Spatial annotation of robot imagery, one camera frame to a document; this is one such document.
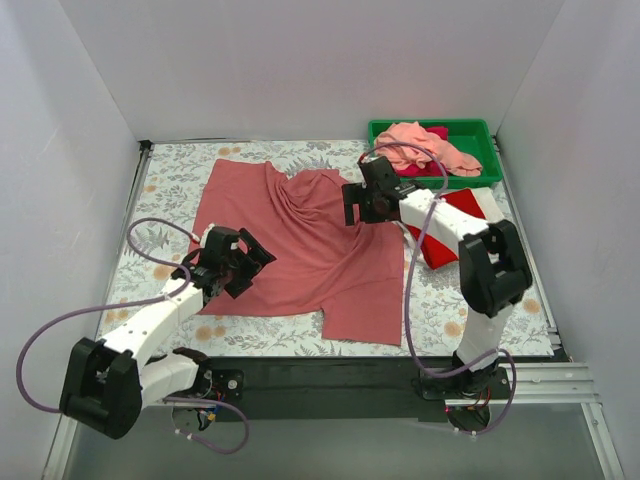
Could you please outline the dusty pink t shirt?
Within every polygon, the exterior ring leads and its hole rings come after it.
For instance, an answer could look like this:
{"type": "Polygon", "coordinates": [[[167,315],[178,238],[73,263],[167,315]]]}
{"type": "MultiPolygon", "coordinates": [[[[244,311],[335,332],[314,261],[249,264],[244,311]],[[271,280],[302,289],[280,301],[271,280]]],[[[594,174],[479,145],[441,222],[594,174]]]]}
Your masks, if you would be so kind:
{"type": "Polygon", "coordinates": [[[271,163],[219,159],[194,222],[247,229],[275,261],[238,298],[223,293],[206,315],[277,317],[324,314],[331,340],[399,345],[404,236],[393,223],[348,226],[334,169],[289,177],[271,163]]]}

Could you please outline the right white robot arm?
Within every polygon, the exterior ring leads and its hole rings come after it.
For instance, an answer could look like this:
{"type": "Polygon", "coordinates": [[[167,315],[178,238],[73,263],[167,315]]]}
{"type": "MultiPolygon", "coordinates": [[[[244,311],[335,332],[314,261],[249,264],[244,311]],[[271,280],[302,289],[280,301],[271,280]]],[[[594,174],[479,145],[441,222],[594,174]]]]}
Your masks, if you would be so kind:
{"type": "Polygon", "coordinates": [[[447,392],[479,395],[496,374],[507,320],[533,283],[515,225],[474,217],[448,203],[440,192],[401,181],[383,156],[360,158],[358,166],[363,183],[342,188],[347,225],[400,222],[419,229],[418,245],[432,237],[456,255],[467,303],[465,330],[450,370],[420,369],[447,392]]]}

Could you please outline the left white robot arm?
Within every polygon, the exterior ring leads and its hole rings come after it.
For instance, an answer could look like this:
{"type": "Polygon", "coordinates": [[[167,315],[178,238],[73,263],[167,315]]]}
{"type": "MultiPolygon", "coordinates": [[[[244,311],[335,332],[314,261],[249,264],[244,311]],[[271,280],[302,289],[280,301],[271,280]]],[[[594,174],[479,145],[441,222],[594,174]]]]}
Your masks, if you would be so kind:
{"type": "Polygon", "coordinates": [[[171,394],[205,399],[213,389],[205,354],[183,347],[160,357],[154,353],[214,298],[242,295],[275,259],[246,229],[210,225],[198,248],[172,271],[156,302],[100,339],[83,338],[74,345],[60,411],[119,439],[144,408],[171,394]]]}

